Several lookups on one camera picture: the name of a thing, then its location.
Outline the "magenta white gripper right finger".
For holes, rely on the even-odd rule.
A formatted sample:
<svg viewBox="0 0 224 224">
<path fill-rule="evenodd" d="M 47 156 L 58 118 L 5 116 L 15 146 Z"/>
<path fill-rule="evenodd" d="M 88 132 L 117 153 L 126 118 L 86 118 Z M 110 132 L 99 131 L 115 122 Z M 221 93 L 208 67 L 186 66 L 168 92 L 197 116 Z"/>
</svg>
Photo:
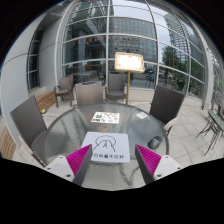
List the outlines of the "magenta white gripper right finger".
<svg viewBox="0 0 224 224">
<path fill-rule="evenodd" d="M 135 156 L 145 184 L 150 184 L 182 169 L 181 165 L 169 155 L 160 156 L 140 145 L 135 146 Z"/>
</svg>

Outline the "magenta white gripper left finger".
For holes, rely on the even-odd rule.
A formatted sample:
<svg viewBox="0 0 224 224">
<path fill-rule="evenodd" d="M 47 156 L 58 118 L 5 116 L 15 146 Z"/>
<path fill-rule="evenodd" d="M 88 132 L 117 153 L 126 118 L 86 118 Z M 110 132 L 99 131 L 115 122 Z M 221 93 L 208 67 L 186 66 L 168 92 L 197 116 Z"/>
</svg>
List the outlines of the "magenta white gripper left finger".
<svg viewBox="0 0 224 224">
<path fill-rule="evenodd" d="M 59 155 L 45 170 L 81 186 L 92 157 L 92 145 L 87 145 L 67 157 Z"/>
</svg>

